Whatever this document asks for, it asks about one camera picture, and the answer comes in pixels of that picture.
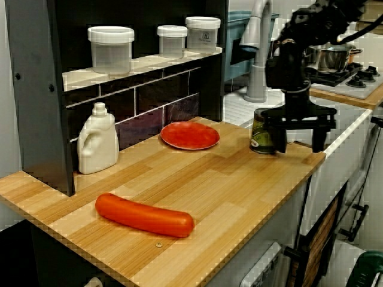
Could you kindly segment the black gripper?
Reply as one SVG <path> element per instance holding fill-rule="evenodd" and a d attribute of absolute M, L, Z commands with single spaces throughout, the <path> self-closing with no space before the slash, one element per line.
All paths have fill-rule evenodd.
<path fill-rule="evenodd" d="M 287 149 L 286 129 L 313 129 L 312 152 L 324 151 L 326 129 L 336 127 L 335 108 L 318 105 L 310 100 L 309 89 L 299 91 L 283 90 L 284 104 L 261 113 L 275 151 L 285 153 Z"/>

